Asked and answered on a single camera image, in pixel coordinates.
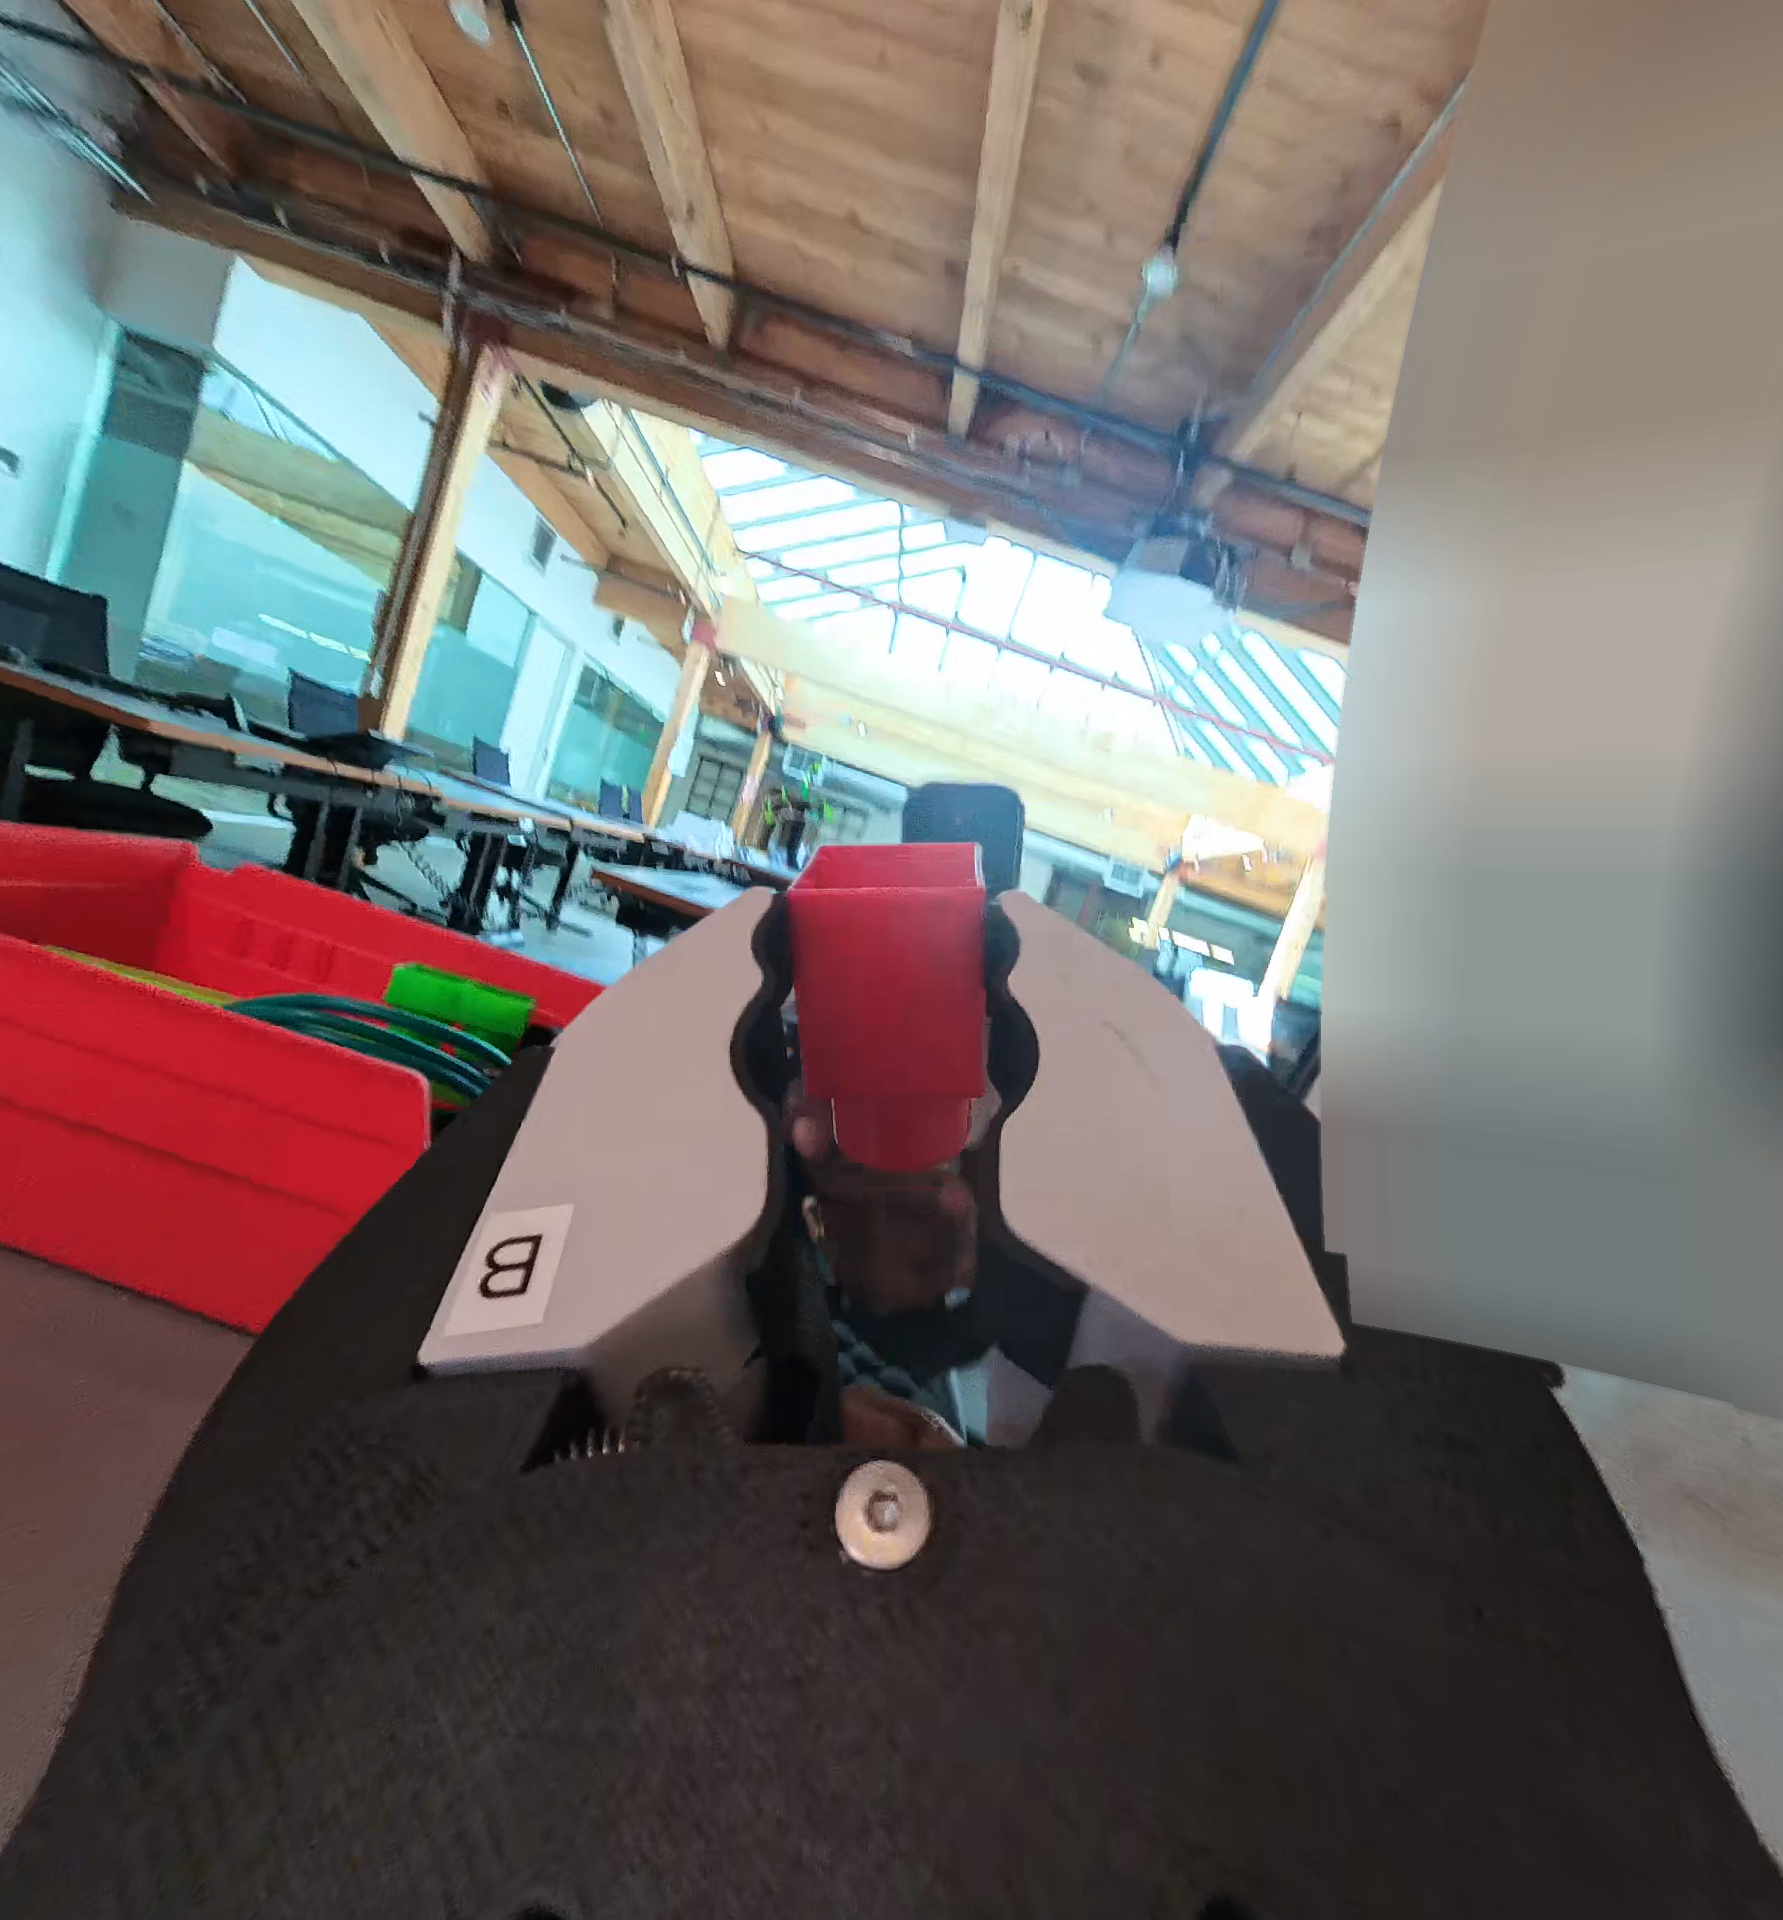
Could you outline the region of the red plastic block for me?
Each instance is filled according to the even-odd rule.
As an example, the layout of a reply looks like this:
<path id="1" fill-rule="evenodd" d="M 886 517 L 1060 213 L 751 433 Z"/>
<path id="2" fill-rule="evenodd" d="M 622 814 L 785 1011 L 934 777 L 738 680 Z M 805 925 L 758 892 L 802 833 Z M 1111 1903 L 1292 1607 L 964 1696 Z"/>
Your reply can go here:
<path id="1" fill-rule="evenodd" d="M 986 885 L 974 845 L 824 846 L 785 894 L 803 1089 L 833 1150 L 949 1164 L 986 1089 Z"/>

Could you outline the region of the wooden-edged office desk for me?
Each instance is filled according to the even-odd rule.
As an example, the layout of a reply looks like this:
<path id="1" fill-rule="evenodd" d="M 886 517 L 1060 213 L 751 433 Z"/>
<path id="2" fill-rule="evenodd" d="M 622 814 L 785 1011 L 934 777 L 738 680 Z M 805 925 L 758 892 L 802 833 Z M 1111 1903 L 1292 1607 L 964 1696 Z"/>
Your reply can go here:
<path id="1" fill-rule="evenodd" d="M 144 692 L 93 685 L 22 657 L 0 657 L 0 819 L 17 817 L 37 724 L 99 724 L 145 744 L 175 778 L 259 788 L 316 809 L 303 841 L 292 843 L 290 875 L 338 894 L 351 888 L 361 824 L 402 814 L 438 822 L 444 798 L 434 780 L 398 767 L 361 767 L 315 752 L 286 734 L 239 728 Z"/>
<path id="2" fill-rule="evenodd" d="M 446 928 L 492 944 L 518 946 L 525 917 L 557 933 L 580 863 L 592 866 L 593 858 L 652 843 L 640 824 L 519 798 L 492 783 L 446 773 L 407 774 L 402 780 L 465 849 L 462 875 L 444 905 Z M 528 877 L 545 854 L 557 860 L 559 877 L 550 898 L 540 901 L 530 896 Z"/>
<path id="3" fill-rule="evenodd" d="M 612 901 L 614 923 L 622 930 L 662 940 L 739 899 L 768 904 L 783 894 L 783 885 L 767 879 L 739 884 L 706 874 L 597 860 L 590 879 Z"/>

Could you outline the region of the white ceiling-mounted device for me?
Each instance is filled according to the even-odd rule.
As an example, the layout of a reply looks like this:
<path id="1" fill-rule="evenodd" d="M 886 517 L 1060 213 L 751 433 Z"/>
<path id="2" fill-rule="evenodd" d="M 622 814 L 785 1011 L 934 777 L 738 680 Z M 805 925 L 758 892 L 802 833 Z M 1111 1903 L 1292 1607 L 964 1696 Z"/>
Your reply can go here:
<path id="1" fill-rule="evenodd" d="M 1145 646 L 1200 643 L 1229 630 L 1250 581 L 1250 554 L 1203 535 L 1150 535 L 1111 578 L 1102 618 Z"/>

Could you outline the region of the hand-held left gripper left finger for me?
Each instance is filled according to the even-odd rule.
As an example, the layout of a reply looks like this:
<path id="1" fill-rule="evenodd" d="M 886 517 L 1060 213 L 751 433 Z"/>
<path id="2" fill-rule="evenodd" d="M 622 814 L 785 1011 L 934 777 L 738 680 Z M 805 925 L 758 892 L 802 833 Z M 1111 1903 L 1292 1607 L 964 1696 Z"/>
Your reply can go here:
<path id="1" fill-rule="evenodd" d="M 734 1036 L 768 904 L 714 908 L 561 1034 L 419 1347 L 427 1374 L 754 1374 L 771 1138 Z"/>

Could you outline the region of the wooden support post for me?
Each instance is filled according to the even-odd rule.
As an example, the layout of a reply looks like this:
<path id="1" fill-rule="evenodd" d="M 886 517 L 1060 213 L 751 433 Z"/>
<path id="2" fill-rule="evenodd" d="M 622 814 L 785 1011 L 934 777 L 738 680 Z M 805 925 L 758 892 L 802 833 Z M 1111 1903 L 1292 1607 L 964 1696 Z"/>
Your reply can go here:
<path id="1" fill-rule="evenodd" d="M 401 740 L 407 732 L 423 660 L 446 603 L 462 512 L 511 380 L 511 358 L 492 331 L 465 327 L 456 336 L 419 494 L 375 614 L 361 696 L 367 729 L 386 737 Z"/>

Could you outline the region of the black laptop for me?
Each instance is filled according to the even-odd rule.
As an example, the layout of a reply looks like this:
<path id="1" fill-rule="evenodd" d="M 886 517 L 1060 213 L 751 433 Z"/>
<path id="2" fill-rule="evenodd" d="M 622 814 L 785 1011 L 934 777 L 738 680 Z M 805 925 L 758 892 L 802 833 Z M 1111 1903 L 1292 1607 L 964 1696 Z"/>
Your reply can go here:
<path id="1" fill-rule="evenodd" d="M 286 679 L 286 728 L 303 749 L 325 760 L 383 770 L 427 752 L 361 725 L 356 692 L 312 680 L 296 670 Z"/>

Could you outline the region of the red plastic bin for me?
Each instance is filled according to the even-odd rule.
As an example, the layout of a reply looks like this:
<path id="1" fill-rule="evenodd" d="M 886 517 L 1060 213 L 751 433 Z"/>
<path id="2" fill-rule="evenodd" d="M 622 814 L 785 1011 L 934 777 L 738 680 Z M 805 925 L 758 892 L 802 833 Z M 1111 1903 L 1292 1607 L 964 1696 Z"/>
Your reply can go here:
<path id="1" fill-rule="evenodd" d="M 435 968 L 555 1036 L 602 988 L 187 845 L 0 824 L 0 1245 L 261 1330 L 431 1142 L 410 1066 L 234 1012 Z"/>

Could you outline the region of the person's left hand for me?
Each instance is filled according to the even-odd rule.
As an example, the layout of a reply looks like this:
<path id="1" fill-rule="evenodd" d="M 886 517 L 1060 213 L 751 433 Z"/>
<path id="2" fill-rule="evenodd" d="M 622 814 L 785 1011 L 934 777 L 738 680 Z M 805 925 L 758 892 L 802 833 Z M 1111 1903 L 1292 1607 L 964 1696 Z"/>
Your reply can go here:
<path id="1" fill-rule="evenodd" d="M 968 1294 L 977 1264 L 977 1204 L 960 1159 L 888 1170 L 847 1159 L 828 1104 L 786 1105 L 788 1145 L 818 1215 L 836 1287 L 852 1304 L 908 1312 Z"/>

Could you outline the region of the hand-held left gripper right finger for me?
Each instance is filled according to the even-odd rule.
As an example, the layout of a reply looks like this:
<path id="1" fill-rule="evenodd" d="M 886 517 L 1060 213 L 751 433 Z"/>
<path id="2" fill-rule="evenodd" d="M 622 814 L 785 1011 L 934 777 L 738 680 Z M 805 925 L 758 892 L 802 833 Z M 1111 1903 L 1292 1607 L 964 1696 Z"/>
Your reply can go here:
<path id="1" fill-rule="evenodd" d="M 1049 1390 L 1113 1370 L 1166 1411 L 1206 1365 L 1334 1373 L 1345 1334 L 1216 1041 L 1023 892 L 993 908 L 975 1306 Z"/>

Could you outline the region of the green plastic block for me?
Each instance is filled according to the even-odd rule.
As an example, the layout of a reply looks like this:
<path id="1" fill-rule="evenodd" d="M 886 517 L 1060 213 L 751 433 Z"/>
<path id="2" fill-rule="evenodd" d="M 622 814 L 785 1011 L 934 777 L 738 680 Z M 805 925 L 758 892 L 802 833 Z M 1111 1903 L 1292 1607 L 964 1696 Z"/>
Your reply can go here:
<path id="1" fill-rule="evenodd" d="M 537 999 L 423 964 L 398 964 L 385 1003 L 407 1016 L 435 1021 L 511 1053 L 535 1023 Z"/>

